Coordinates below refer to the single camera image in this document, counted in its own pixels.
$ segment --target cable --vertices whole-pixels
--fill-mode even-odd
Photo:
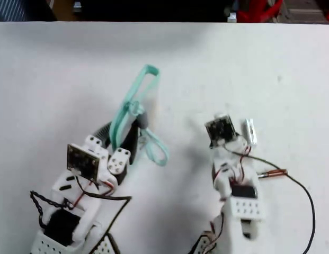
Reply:
[[[245,155],[245,154],[242,154],[242,153],[238,153],[238,152],[234,152],[234,151],[230,151],[228,150],[225,145],[224,145],[224,148],[228,151],[228,152],[231,152],[235,155],[238,155],[238,156],[243,156],[243,157],[248,157],[248,158],[252,158],[254,160],[258,160],[258,161],[261,161],[263,163],[266,163],[270,166],[273,166],[274,168],[276,168],[278,171],[280,172],[283,172],[284,175],[286,177],[288,177],[290,180],[292,180],[294,183],[296,183],[297,185],[299,185],[307,194],[308,198],[309,198],[309,201],[310,201],[310,205],[312,207],[312,233],[310,235],[310,238],[309,238],[309,241],[308,241],[308,245],[306,247],[306,249],[303,251],[303,254],[306,254],[308,253],[309,249],[310,249],[310,246],[312,245],[313,243],[313,239],[314,239],[314,235],[315,235],[315,228],[316,228],[316,217],[315,217],[315,206],[314,206],[314,202],[313,202],[313,199],[312,199],[312,196],[310,195],[309,191],[307,190],[306,187],[304,187],[303,184],[301,184],[299,181],[295,180],[293,177],[291,177],[284,169],[281,169],[280,167],[278,167],[277,165],[265,160],[265,159],[262,159],[262,158],[259,158],[259,157],[255,157],[255,156],[250,156],[250,155]],[[276,172],[276,170],[271,170],[271,171],[268,171],[268,173],[272,173],[272,172]]]
[[[251,147],[250,146],[247,146],[244,150],[244,155],[249,155],[249,153],[251,152]],[[244,169],[243,169],[243,165],[242,165],[242,160],[244,158],[244,155],[242,155],[239,159],[239,164],[241,166],[241,172],[242,172],[242,180],[241,180],[241,183],[243,183],[244,181],[244,177],[245,177],[245,174],[244,174]]]
[[[223,224],[224,224],[224,213],[222,212],[221,213],[221,216],[222,216],[222,223],[221,223],[221,229],[219,231],[219,234],[218,234],[218,237],[216,237],[211,243],[209,243],[204,249],[203,249],[203,252],[202,254],[207,254],[208,252],[210,252],[212,249],[209,249],[207,250],[206,252],[206,249],[209,248],[211,245],[213,245],[221,236],[222,232],[223,232]]]
[[[83,191],[83,193],[89,197],[95,197],[95,198],[100,198],[100,199],[106,199],[106,200],[129,200],[132,199],[131,196],[123,196],[123,197],[112,197],[112,196],[105,196],[102,194],[96,194],[96,193],[91,193],[91,192],[87,192],[86,190],[83,189],[82,185],[80,184],[79,180],[78,180],[78,176],[76,176],[76,181],[80,187],[80,189]]]
[[[96,193],[90,193],[87,192],[83,189],[83,187],[81,186],[78,177],[76,176],[76,181],[80,187],[80,189],[83,191],[83,193],[89,197],[95,197],[95,198],[101,198],[101,199],[106,199],[106,200],[125,200],[124,204],[121,206],[121,208],[118,210],[117,214],[114,216],[114,218],[112,219],[112,221],[110,222],[108,229],[106,230],[105,234],[103,235],[103,237],[98,241],[98,243],[96,244],[96,246],[90,251],[89,254],[94,253],[94,251],[97,249],[97,247],[100,245],[100,243],[104,240],[104,237],[107,235],[107,233],[109,233],[110,229],[112,228],[114,222],[116,221],[117,217],[120,215],[120,213],[123,211],[123,209],[127,206],[127,204],[130,202],[130,200],[132,199],[131,196],[124,196],[124,197],[112,197],[112,196],[104,196],[104,195],[100,195],[100,194],[96,194]]]
[[[38,210],[38,213],[39,213],[38,222],[39,222],[40,227],[43,228],[43,229],[46,228],[46,225],[43,223],[43,208],[42,208],[42,206],[40,206],[40,204],[38,203],[35,196],[38,197],[39,199],[41,199],[42,201],[47,202],[49,205],[52,205],[56,208],[62,208],[62,209],[68,208],[70,210],[72,210],[74,208],[74,206],[72,206],[70,201],[67,200],[67,199],[64,199],[64,202],[62,204],[58,204],[55,201],[52,201],[52,200],[42,196],[41,194],[38,194],[37,192],[31,190],[30,191],[30,198],[32,199],[32,201],[34,202],[34,204],[35,204],[35,206]]]

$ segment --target red wire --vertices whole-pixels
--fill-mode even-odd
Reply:
[[[76,200],[76,202],[74,203],[74,207],[76,207],[76,205],[78,205],[79,201],[81,200],[81,198],[84,196],[84,192],[82,192],[82,194],[78,197],[78,199]]]
[[[243,165],[242,165],[242,160],[243,158],[246,156],[246,155],[249,155],[249,153],[251,152],[251,147],[250,146],[247,146],[244,150],[244,153],[243,155],[240,157],[239,159],[239,164],[241,165],[241,172],[242,172],[242,180],[241,180],[241,183],[243,182],[244,180],[244,169],[243,169]]]
[[[108,195],[108,194],[110,194],[113,191],[114,187],[113,187],[113,185],[110,182],[104,182],[104,183],[110,187],[110,190],[108,190],[107,192],[103,193],[102,195]],[[83,196],[84,196],[84,192],[82,192],[82,194],[78,197],[78,199],[74,203],[74,207],[76,207],[78,205],[79,201],[82,199]]]
[[[103,193],[102,195],[108,195],[108,194],[110,194],[113,191],[114,186],[110,182],[104,182],[104,183],[110,187],[110,190],[108,190],[107,192]]]

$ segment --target robotic arm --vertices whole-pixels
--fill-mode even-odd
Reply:
[[[211,139],[212,180],[224,203],[190,254],[264,254],[273,253],[265,223],[262,189],[254,168],[229,151],[250,151],[238,135],[228,115],[216,116],[206,123]]]

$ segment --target black wire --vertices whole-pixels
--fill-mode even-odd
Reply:
[[[309,200],[310,200],[310,204],[312,206],[312,215],[313,215],[313,229],[312,229],[312,234],[310,236],[310,239],[309,239],[309,242],[308,242],[308,245],[306,247],[306,249],[304,250],[303,254],[306,254],[308,253],[309,249],[310,249],[310,246],[312,245],[312,242],[313,242],[313,239],[314,239],[314,235],[315,235],[315,223],[316,223],[316,219],[315,219],[315,207],[314,207],[314,202],[313,202],[313,199],[309,193],[309,191],[307,190],[306,187],[304,187],[303,184],[301,184],[299,181],[295,180],[293,177],[289,176],[288,174],[285,174],[286,177],[288,177],[290,180],[292,180],[294,183],[298,184],[306,193],[307,193],[307,196],[309,197]]]
[[[222,232],[223,232],[223,224],[224,224],[224,213],[223,212],[221,212],[221,215],[222,215],[222,223],[221,223],[221,229],[220,229],[220,231],[219,231],[219,234],[218,234],[218,237],[216,238],[216,240],[218,240],[219,239],[219,237],[221,236],[221,234],[222,234]],[[214,250],[214,248],[216,247],[216,243],[215,243],[215,246],[213,247],[213,248],[211,248],[210,250],[208,250],[207,252],[206,252],[206,254],[207,253],[209,253],[209,252],[211,252],[212,250]]]
[[[38,194],[37,192],[31,190],[30,191],[30,198],[32,199],[32,201],[34,202],[37,210],[38,210],[38,213],[39,213],[39,216],[38,216],[38,222],[39,222],[39,225],[41,228],[45,229],[46,228],[46,225],[43,223],[43,208],[42,206],[40,206],[40,204],[38,203],[37,199],[35,198],[38,197],[39,199],[41,199],[42,201],[48,203],[49,205],[52,205],[56,208],[68,208],[70,210],[73,209],[73,206],[71,205],[70,201],[67,200],[67,199],[64,199],[64,202],[63,204],[58,204],[56,203],[55,201],[52,201],[44,196],[42,196],[41,194]]]
[[[275,165],[274,163],[271,163],[265,159],[262,159],[262,158],[259,158],[259,157],[255,157],[255,156],[251,156],[251,155],[244,155],[242,153],[239,153],[239,152],[234,152],[234,151],[230,151],[228,150],[225,145],[224,145],[224,149],[226,149],[228,152],[231,152],[235,155],[238,155],[238,156],[244,156],[244,157],[248,157],[248,158],[252,158],[254,160],[258,160],[258,161],[261,161],[263,163],[266,163],[270,166],[273,166],[274,168],[278,169],[278,170],[281,170],[280,167],[278,167],[277,165]],[[309,198],[309,201],[310,201],[310,205],[312,206],[312,220],[313,220],[313,227],[312,227],[312,234],[310,235],[310,239],[309,239],[309,242],[308,242],[308,245],[306,247],[306,249],[303,251],[303,254],[306,254],[308,253],[309,249],[310,249],[310,246],[312,245],[313,243],[313,239],[314,239],[314,235],[315,235],[315,228],[316,228],[316,218],[315,218],[315,206],[314,206],[314,202],[313,202],[313,199],[312,199],[312,196],[310,195],[309,191],[307,190],[306,187],[304,187],[303,184],[301,184],[299,181],[295,180],[293,177],[291,177],[288,173],[285,173],[284,174],[286,177],[288,177],[290,180],[292,180],[294,183],[296,183],[297,185],[299,185],[307,194],[308,198]]]
[[[100,245],[100,243],[104,240],[104,237],[109,233],[109,231],[112,228],[112,226],[113,226],[114,222],[116,221],[117,217],[120,215],[120,213],[123,211],[123,209],[127,206],[127,204],[130,202],[132,197],[131,196],[112,197],[112,196],[105,196],[105,195],[100,195],[100,194],[96,194],[96,193],[90,193],[90,192],[87,192],[83,189],[83,187],[81,186],[77,176],[76,176],[76,181],[77,181],[80,189],[83,191],[83,193],[85,195],[89,196],[89,197],[101,198],[101,199],[106,199],[106,200],[114,200],[114,201],[125,200],[124,204],[121,206],[121,208],[118,210],[117,214],[114,216],[114,218],[110,222],[110,224],[108,226],[108,229],[106,230],[106,232],[104,233],[102,238],[98,241],[96,246],[90,251],[89,254],[92,254],[92,253],[94,253],[95,249],[97,249],[97,247]]]

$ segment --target white surface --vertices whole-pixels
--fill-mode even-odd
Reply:
[[[162,72],[155,133],[171,157],[165,169],[140,161],[117,191],[134,196],[112,228],[121,252],[184,254],[209,229],[219,196],[203,122],[227,111],[238,130],[254,119],[253,154],[308,187],[309,253],[329,253],[329,25],[175,23],[0,23],[0,253],[28,253],[29,190],[48,192],[67,144],[112,119],[149,63]],[[275,249],[302,253],[306,194],[286,178],[262,185]],[[107,220],[121,205],[110,203]]]

